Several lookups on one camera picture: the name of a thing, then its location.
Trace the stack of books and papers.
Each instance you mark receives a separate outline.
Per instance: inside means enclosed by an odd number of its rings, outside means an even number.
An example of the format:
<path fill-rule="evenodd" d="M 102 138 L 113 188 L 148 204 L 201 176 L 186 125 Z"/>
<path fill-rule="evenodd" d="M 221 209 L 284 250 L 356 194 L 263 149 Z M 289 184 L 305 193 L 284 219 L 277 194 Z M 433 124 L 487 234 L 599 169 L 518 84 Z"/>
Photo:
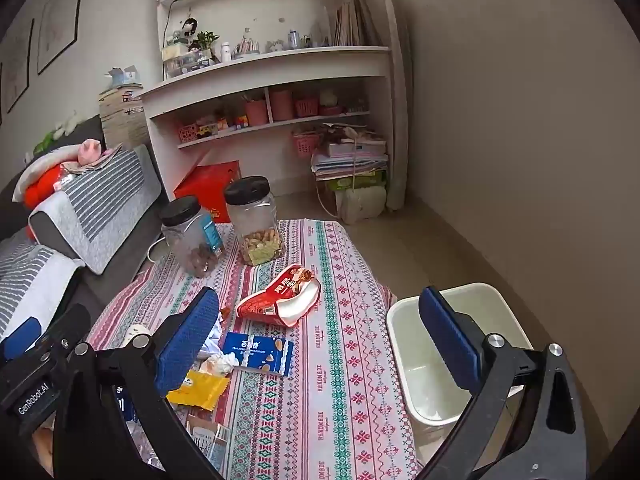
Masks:
<path fill-rule="evenodd" d="M 322 124 L 310 169 L 317 180 L 332 180 L 385 170 L 387 164 L 387 142 L 374 131 L 365 126 Z"/>

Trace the yellow snack wrapper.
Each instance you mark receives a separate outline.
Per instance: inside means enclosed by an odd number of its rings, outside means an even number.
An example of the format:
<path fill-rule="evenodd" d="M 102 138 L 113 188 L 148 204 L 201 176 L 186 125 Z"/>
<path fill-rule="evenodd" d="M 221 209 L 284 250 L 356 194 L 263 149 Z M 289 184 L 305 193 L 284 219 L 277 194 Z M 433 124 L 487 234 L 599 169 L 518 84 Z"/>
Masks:
<path fill-rule="evenodd" d="M 166 399 L 171 404 L 193 406 L 211 412 L 226 391 L 229 382 L 229 377 L 189 370 L 180 387 L 170 390 Z"/>

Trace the striped seat cover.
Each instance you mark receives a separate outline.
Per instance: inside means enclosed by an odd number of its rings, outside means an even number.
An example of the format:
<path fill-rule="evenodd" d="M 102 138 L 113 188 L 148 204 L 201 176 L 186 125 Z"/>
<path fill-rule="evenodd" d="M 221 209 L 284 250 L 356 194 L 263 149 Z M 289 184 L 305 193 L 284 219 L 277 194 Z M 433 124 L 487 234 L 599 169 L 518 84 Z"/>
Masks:
<path fill-rule="evenodd" d="M 1 339 L 34 318 L 43 333 L 58 310 L 67 287 L 85 266 L 24 232 L 1 242 Z"/>

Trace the pink plastic basket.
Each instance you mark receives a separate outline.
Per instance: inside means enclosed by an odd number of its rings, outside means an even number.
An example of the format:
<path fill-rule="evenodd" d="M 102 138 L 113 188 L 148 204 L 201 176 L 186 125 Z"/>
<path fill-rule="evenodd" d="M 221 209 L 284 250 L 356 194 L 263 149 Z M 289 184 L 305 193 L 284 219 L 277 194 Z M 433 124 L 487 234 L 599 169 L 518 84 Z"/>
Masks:
<path fill-rule="evenodd" d="M 296 154 L 300 158 L 310 157 L 322 141 L 322 134 L 317 131 L 296 132 L 292 135 Z"/>

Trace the brown milk carton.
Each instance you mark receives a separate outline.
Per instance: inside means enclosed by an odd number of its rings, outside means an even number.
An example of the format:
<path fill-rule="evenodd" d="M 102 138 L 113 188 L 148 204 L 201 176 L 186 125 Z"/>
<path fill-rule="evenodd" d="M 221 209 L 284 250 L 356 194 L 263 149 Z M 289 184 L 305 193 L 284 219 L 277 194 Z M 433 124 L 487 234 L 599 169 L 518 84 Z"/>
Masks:
<path fill-rule="evenodd" d="M 186 429 L 209 463 L 216 471 L 223 474 L 230 429 L 218 422 L 201 419 L 194 415 L 189 415 L 186 419 Z"/>

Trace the white tissue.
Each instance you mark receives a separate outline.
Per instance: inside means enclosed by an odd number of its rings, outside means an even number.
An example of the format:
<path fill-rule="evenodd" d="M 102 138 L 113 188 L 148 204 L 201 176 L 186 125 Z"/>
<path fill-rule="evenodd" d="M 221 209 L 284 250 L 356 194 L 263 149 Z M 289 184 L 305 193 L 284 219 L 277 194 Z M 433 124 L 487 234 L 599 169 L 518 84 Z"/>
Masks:
<path fill-rule="evenodd" d="M 217 377 L 228 377 L 240 365 L 234 353 L 214 354 L 203 362 L 198 369 L 201 373 Z"/>

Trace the orange pillow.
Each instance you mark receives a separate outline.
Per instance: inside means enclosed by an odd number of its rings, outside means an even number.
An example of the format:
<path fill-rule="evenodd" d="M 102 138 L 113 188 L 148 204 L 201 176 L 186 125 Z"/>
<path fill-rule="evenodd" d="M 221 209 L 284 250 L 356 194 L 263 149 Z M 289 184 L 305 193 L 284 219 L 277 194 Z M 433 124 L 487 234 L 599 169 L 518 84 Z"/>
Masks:
<path fill-rule="evenodd" d="M 61 164 L 48 169 L 37 181 L 26 188 L 24 205 L 34 210 L 41 202 L 49 198 L 61 187 L 64 168 Z"/>

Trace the blue biscuit box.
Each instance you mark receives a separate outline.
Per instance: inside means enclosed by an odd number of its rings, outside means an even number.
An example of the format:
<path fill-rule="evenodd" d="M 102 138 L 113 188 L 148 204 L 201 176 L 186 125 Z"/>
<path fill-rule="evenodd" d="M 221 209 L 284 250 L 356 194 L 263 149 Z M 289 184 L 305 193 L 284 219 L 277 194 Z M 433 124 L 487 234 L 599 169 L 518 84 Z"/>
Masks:
<path fill-rule="evenodd" d="M 288 377 L 294 344 L 283 337 L 229 332 L 224 338 L 222 352 L 233 354 L 240 370 Z"/>

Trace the patterned pink tablecloth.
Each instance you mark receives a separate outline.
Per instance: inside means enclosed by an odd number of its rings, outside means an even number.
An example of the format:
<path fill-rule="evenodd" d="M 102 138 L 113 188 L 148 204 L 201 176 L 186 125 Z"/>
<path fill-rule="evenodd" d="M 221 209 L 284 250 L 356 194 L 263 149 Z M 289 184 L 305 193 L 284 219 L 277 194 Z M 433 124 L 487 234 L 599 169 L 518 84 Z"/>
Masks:
<path fill-rule="evenodd" d="M 283 220 L 283 255 L 247 266 L 232 227 L 218 231 L 224 254 L 201 281 L 173 256 L 157 260 L 105 308 L 89 335 L 97 349 L 122 344 L 127 330 L 155 330 L 203 287 L 233 310 L 290 264 L 311 270 L 321 285 L 316 304 L 292 328 L 235 315 L 229 332 L 282 336 L 294 344 L 285 377 L 237 370 L 213 419 L 227 427 L 222 473 L 228 479 L 411 479 L 419 469 L 386 328 L 393 295 L 339 224 Z"/>

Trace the clear jar with walnuts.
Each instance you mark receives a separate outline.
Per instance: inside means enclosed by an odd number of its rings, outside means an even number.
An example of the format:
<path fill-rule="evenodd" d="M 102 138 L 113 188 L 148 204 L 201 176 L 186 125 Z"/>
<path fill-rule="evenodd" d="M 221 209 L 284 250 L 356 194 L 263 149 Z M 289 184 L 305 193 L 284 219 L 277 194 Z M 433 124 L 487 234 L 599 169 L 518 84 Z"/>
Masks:
<path fill-rule="evenodd" d="M 224 252 L 224 243 L 210 213 L 195 196 L 169 202 L 160 211 L 160 228 L 170 251 L 187 274 L 206 278 Z"/>

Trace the striped quilted sofa cover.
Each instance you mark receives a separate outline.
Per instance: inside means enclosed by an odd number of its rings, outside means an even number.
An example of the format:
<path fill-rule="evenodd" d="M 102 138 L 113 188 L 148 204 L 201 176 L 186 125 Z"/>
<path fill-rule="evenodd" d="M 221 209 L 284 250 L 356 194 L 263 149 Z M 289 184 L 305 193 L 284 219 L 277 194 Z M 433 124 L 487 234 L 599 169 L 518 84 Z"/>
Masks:
<path fill-rule="evenodd" d="M 28 225 L 38 243 L 80 259 L 100 275 L 160 192 L 152 158 L 140 145 L 73 177 L 35 208 Z"/>

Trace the pink pig plush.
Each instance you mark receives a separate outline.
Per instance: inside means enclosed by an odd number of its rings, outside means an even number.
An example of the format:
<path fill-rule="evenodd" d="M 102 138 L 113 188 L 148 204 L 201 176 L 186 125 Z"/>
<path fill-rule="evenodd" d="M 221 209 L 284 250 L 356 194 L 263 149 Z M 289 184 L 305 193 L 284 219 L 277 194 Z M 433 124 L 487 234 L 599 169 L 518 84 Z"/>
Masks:
<path fill-rule="evenodd" d="M 102 156 L 102 144 L 96 139 L 87 139 L 80 144 L 77 161 L 80 166 L 87 166 L 97 162 Z"/>

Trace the red snack bag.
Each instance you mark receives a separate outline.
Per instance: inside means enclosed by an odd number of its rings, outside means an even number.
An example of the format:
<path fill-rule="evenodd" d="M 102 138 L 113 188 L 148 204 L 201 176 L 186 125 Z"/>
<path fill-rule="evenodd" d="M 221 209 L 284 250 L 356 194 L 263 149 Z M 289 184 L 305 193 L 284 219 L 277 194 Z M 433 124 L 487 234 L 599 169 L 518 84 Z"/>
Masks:
<path fill-rule="evenodd" d="M 269 285 L 242 299 L 236 315 L 244 320 L 293 328 L 318 304 L 321 284 L 314 272 L 291 264 Z"/>

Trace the framed wall picture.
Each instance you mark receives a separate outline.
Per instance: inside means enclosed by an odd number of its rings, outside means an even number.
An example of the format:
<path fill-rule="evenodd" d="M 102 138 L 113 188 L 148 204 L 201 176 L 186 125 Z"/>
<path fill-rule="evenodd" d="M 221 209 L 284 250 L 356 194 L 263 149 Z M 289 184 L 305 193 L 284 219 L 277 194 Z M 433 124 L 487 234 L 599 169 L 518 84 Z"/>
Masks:
<path fill-rule="evenodd" d="M 35 20 L 21 24 L 14 34 L 9 36 L 4 48 L 2 62 L 2 105 L 9 114 L 16 103 L 29 88 L 30 49 Z"/>
<path fill-rule="evenodd" d="M 42 9 L 37 74 L 41 75 L 78 39 L 81 0 L 48 0 Z"/>

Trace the white bookshelf unit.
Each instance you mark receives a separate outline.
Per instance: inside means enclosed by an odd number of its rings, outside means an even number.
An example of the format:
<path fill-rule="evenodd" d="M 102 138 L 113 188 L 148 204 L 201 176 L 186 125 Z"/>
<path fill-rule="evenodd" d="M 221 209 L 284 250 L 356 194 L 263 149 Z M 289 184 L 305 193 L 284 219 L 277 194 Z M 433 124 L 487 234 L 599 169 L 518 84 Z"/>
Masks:
<path fill-rule="evenodd" d="M 163 65 L 142 93 L 167 195 L 196 167 L 238 160 L 272 192 L 310 190 L 309 160 L 292 135 L 325 122 L 365 126 L 387 142 L 386 205 L 404 206 L 408 174 L 405 57 L 399 0 L 158 0 L 157 37 L 166 47 L 189 20 L 219 36 L 232 58 L 204 67 Z M 272 118 L 269 92 L 292 92 L 295 117 Z M 247 101 L 265 100 L 269 122 L 251 127 Z"/>

